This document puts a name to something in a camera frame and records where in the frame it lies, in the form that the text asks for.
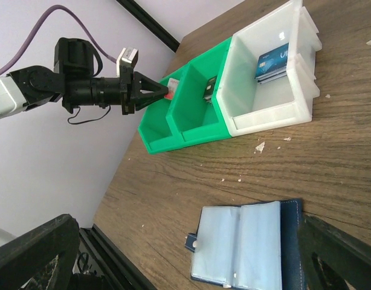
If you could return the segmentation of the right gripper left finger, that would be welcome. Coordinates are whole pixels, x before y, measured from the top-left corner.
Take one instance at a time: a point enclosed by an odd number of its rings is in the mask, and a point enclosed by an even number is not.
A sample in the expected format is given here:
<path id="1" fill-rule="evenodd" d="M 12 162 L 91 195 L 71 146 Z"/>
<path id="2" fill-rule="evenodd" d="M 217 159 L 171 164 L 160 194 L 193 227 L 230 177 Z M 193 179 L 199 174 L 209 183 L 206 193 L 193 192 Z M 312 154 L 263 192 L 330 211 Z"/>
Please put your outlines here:
<path id="1" fill-rule="evenodd" d="M 79 225 L 69 214 L 0 246 L 0 289 L 19 289 L 40 275 L 38 289 L 67 289 L 79 249 Z"/>

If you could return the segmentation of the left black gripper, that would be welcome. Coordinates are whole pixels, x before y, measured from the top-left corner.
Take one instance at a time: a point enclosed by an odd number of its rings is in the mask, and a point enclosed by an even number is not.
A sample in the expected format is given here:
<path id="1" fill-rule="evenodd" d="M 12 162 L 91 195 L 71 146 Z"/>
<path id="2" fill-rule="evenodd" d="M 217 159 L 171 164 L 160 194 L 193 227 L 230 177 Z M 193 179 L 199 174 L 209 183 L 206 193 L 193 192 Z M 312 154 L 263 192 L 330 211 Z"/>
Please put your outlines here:
<path id="1" fill-rule="evenodd" d="M 134 72 L 129 66 L 119 66 L 121 112 L 123 115 L 134 114 L 168 94 L 167 86 L 149 77 Z"/>

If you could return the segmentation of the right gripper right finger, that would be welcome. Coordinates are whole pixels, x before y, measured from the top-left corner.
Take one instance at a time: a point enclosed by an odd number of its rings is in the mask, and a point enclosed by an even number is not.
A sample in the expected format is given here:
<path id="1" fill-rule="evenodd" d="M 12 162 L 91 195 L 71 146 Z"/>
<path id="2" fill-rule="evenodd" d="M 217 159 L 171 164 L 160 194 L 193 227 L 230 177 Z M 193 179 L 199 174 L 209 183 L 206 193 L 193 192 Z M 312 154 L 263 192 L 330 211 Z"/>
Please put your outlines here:
<path id="1" fill-rule="evenodd" d="M 302 267 L 310 289 L 371 289 L 371 246 L 313 216 L 298 228 Z"/>

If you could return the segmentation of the red card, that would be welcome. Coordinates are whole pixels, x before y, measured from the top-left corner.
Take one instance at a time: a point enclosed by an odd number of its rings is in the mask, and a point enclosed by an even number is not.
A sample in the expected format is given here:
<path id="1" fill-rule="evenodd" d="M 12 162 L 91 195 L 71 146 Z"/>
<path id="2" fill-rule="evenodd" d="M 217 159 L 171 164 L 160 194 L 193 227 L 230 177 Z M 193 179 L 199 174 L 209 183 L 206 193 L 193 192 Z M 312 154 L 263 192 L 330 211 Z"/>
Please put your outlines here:
<path id="1" fill-rule="evenodd" d="M 167 83 L 168 93 L 164 96 L 164 98 L 172 100 L 178 88 L 178 85 L 179 85 L 178 79 L 169 78 Z"/>

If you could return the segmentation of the green bin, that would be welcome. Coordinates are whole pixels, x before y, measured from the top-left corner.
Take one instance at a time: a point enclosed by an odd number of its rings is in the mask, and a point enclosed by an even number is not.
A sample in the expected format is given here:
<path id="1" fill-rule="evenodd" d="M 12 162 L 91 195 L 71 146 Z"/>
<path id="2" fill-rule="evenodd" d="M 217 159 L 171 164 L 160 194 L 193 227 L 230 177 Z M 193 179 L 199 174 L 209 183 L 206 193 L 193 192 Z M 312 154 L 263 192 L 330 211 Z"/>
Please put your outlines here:
<path id="1" fill-rule="evenodd" d="M 167 113 L 167 122 L 180 134 L 182 147 L 230 138 L 216 93 L 227 59 L 231 38 L 190 60 Z M 217 76 L 212 104 L 203 99 L 208 79 Z"/>

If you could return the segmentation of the blue card holder wallet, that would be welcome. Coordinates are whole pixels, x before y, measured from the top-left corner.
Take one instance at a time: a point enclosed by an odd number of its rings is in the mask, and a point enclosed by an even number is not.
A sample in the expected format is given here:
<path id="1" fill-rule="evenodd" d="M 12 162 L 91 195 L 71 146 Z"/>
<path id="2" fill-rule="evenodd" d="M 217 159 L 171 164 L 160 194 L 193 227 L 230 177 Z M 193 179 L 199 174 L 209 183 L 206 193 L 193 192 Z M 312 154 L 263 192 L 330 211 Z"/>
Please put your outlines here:
<path id="1" fill-rule="evenodd" d="M 226 289 L 306 289 L 301 219 L 301 199 L 203 207 L 185 242 L 190 278 Z"/>

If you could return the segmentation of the white translucent bin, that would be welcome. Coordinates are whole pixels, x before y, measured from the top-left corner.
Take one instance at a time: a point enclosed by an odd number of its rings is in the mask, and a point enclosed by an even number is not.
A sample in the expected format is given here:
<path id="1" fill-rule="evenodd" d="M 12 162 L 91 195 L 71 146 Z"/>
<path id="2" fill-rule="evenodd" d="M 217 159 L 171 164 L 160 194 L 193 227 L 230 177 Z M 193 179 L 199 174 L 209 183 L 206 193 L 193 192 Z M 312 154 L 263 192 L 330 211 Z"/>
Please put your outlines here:
<path id="1" fill-rule="evenodd" d="M 216 100 L 231 136 L 310 122 L 318 29 L 288 1 L 233 34 Z"/>

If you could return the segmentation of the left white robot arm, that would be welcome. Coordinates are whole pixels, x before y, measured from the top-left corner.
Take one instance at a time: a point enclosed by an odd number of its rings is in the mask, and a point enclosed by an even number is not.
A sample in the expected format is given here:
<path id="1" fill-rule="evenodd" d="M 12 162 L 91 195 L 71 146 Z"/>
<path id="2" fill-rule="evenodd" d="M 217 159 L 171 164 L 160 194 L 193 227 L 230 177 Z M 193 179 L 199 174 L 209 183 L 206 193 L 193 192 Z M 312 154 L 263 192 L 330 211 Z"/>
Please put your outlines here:
<path id="1" fill-rule="evenodd" d="M 119 106 L 133 114 L 163 99 L 168 87 L 134 70 L 138 50 L 123 48 L 116 60 L 116 77 L 99 77 L 103 62 L 94 46 L 83 39 L 60 38 L 54 69 L 29 66 L 0 77 L 0 119 L 27 112 L 49 102 L 61 102 L 72 117 L 83 106 L 110 111 Z"/>

